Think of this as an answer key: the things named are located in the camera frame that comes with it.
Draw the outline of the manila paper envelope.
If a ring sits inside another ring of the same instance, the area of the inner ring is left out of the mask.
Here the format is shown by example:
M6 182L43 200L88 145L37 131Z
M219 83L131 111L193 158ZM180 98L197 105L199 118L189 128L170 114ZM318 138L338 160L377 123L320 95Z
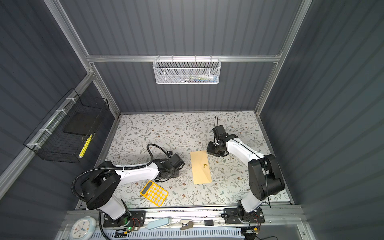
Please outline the manila paper envelope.
M194 185L212 183L207 151L191 152Z

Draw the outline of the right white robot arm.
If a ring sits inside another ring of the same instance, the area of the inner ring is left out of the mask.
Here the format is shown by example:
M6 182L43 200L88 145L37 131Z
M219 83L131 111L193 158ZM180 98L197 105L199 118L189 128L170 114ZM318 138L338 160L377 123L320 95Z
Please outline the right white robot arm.
M265 199L285 189L283 174L274 155L253 150L237 135L228 134L222 125L214 127L213 133L215 140L209 142L208 154L215 157L233 155L248 167L250 190L238 203L238 216L255 212Z

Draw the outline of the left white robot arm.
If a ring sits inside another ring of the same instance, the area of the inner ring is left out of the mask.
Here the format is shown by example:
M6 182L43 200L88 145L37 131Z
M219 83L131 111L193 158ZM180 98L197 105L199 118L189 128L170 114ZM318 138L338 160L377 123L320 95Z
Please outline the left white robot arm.
M177 154L136 166L116 166L105 161L85 173L85 179L80 184L80 196L89 210L98 210L113 220L128 218L128 208L115 194L118 187L144 180L177 178L184 165L185 162Z

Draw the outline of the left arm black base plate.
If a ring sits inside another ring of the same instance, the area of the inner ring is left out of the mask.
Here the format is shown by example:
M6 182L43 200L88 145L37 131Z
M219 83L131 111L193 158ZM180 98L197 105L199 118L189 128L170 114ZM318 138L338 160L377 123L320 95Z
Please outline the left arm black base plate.
M103 217L103 227L143 227L146 219L146 213L146 211L130 211L130 214L124 214L117 220L113 220L109 215L106 215Z

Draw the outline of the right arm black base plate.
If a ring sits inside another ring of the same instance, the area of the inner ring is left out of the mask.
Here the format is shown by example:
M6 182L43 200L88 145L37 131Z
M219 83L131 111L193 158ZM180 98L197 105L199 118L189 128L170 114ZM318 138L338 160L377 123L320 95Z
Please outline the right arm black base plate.
M263 224L265 223L265 217L263 210L257 208L254 211L246 213L237 208L226 208L221 214L221 217L225 220L225 223L230 224Z

